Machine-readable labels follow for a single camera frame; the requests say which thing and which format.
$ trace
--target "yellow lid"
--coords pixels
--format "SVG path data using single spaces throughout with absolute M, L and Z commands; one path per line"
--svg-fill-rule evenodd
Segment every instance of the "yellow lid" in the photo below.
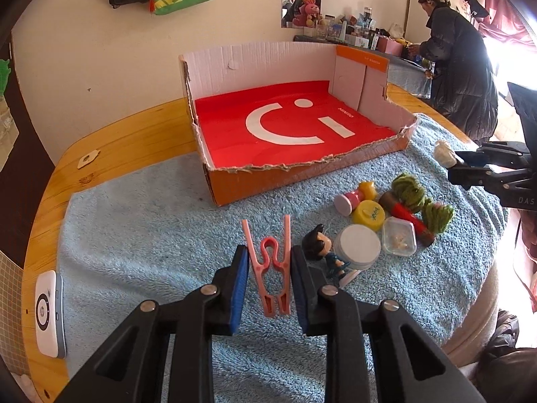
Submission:
M 355 224 L 363 224 L 374 231 L 380 230 L 385 219 L 386 214 L 382 206 L 372 200 L 364 200 L 352 213 L 352 220 Z
M 377 197 L 374 181 L 363 181 L 358 185 L 358 189 L 362 191 L 364 200 L 374 200 Z

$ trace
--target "red paper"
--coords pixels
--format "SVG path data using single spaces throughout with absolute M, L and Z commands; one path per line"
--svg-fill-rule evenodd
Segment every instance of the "red paper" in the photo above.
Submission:
M 196 100 L 214 168 L 320 161 L 395 135 L 330 95 L 328 87 L 327 80 L 296 82 Z

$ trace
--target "person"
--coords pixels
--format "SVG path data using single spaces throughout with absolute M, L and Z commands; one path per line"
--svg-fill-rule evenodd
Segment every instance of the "person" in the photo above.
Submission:
M 429 16 L 431 38 L 410 45 L 409 52 L 435 62 L 430 104 L 481 145 L 498 123 L 498 93 L 483 38 L 450 9 L 449 0 L 418 2 Z

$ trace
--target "green yarn ball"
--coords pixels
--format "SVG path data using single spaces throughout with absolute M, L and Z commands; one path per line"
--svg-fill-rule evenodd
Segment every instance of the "green yarn ball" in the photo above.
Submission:
M 455 216 L 453 206 L 433 203 L 430 198 L 425 200 L 422 209 L 422 219 L 431 233 L 435 235 L 444 233 L 453 216 Z
M 417 214 L 425 204 L 425 188 L 407 173 L 399 174 L 391 182 L 391 190 L 399 201 L 413 214 Z

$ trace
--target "torn cardboard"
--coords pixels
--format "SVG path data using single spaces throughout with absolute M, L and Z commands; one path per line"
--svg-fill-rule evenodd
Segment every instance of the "torn cardboard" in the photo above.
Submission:
M 207 183 L 221 206 L 408 145 L 389 61 L 342 45 L 252 43 L 182 57 Z

